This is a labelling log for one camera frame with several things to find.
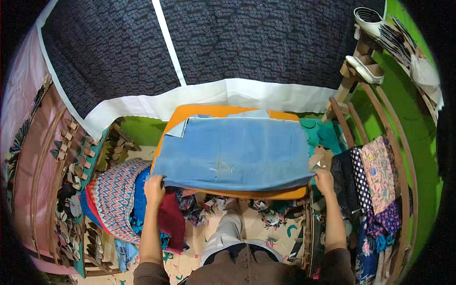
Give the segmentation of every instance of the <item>blue floral fabric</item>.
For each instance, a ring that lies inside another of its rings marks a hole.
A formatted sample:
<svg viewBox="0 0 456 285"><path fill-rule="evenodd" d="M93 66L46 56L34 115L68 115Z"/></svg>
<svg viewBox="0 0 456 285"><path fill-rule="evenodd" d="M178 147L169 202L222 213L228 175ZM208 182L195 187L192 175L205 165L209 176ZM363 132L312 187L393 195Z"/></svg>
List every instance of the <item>blue floral fabric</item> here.
<svg viewBox="0 0 456 285"><path fill-rule="evenodd" d="M144 224L143 220L138 220L136 217L130 217L130 224L133 228L133 231L141 236L142 227ZM167 235L166 233L160 232L160 241L161 241L161 248L165 250L168 247L168 243L171 236Z"/></svg>
<svg viewBox="0 0 456 285"><path fill-rule="evenodd" d="M356 248L355 277L356 284L370 285L375 280L378 265L378 253L375 240L367 235L366 217L362 217L359 226L358 246Z"/></svg>

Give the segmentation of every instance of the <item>fabric scrap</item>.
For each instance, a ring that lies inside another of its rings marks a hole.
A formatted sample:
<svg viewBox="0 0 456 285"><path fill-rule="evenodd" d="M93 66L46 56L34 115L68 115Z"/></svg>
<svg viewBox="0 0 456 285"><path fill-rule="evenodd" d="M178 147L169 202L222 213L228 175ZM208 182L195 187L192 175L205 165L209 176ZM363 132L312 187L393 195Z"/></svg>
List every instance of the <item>fabric scrap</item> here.
<svg viewBox="0 0 456 285"><path fill-rule="evenodd" d="M120 271L128 271L128 265L139 254L138 248L135 245L118 238L114 238L114 245L117 252Z"/></svg>
<svg viewBox="0 0 456 285"><path fill-rule="evenodd" d="M400 196L399 172L386 135L376 138L359 151L375 214L385 210Z"/></svg>

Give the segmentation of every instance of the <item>floral fabric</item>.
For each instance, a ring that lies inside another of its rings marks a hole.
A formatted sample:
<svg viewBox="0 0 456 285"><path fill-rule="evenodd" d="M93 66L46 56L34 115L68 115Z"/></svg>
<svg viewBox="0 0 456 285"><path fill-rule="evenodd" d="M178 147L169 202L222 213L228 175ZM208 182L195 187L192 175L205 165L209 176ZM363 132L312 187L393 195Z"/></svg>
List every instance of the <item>floral fabric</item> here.
<svg viewBox="0 0 456 285"><path fill-rule="evenodd" d="M133 231L137 233L139 236L142 234L142 227L144 224L144 221L138 220L134 216L130 216L130 224L131 227L133 228ZM161 241L161 249L166 250L168 247L168 243L170 241L170 236L162 231L160 231L160 241Z"/></svg>
<svg viewBox="0 0 456 285"><path fill-rule="evenodd" d="M369 185L373 212L379 214L400 196L393 149L388 138L382 135L363 146L359 155Z"/></svg>
<svg viewBox="0 0 456 285"><path fill-rule="evenodd" d="M367 213L368 228L367 234L372 237L392 236L401 228L401 220L399 218L398 201L393 201L386 209L374 215L373 211Z"/></svg>
<svg viewBox="0 0 456 285"><path fill-rule="evenodd" d="M375 280L378 265L378 253L375 241L367 235L367 218L361 218L356 248L355 278L356 284L370 285Z"/></svg>

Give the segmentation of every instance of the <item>zigzag fabric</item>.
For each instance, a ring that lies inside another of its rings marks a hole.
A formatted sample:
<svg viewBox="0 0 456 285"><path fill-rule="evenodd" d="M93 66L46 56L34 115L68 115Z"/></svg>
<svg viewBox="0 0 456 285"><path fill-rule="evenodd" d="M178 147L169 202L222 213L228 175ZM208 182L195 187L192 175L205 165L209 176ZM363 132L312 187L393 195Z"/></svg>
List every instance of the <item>zigzag fabric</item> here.
<svg viewBox="0 0 456 285"><path fill-rule="evenodd" d="M150 161L141 158L126 161L105 171L93 189L103 224L116 238L133 244L139 244L140 237L132 230L125 213L135 194L135 178L150 165Z"/></svg>

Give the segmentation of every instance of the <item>pink floral fabric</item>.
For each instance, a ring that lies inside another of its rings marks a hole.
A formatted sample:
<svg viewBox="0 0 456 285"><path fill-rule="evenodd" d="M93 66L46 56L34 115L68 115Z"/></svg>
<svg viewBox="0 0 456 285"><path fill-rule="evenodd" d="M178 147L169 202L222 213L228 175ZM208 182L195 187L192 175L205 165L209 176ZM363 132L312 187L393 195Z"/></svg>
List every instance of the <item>pink floral fabric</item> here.
<svg viewBox="0 0 456 285"><path fill-rule="evenodd" d="M373 211L379 214L400 196L393 149L386 135L382 135L363 146L359 155L368 181Z"/></svg>

